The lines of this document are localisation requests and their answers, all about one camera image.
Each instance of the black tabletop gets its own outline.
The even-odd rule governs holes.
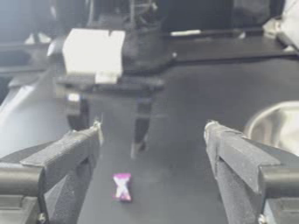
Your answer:
[[[106,143],[79,223],[227,223],[206,154],[206,122],[243,130],[263,107],[299,98],[299,63],[289,59],[175,67],[163,78],[149,151],[137,159],[130,157],[135,101],[95,102]],[[118,172],[134,175],[131,204],[112,197]]]

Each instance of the silver bowl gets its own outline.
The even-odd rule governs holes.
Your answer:
[[[245,134],[299,156],[299,101],[286,101],[262,110],[247,123]]]

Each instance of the purple toy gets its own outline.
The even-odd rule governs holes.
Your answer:
[[[119,201],[133,201],[133,197],[129,191],[129,183],[131,181],[131,173],[118,173],[114,175],[114,180],[116,182],[116,195],[115,198]]]

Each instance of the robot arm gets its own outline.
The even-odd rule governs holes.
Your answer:
[[[78,222],[98,164],[100,125],[22,150],[0,163],[0,222]]]
[[[229,223],[298,223],[298,156],[217,122],[206,127],[206,142]]]

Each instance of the white block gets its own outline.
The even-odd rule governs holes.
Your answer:
[[[299,48],[299,0],[286,0],[282,30]]]
[[[74,29],[63,46],[67,73],[119,77],[125,40],[125,31]]]

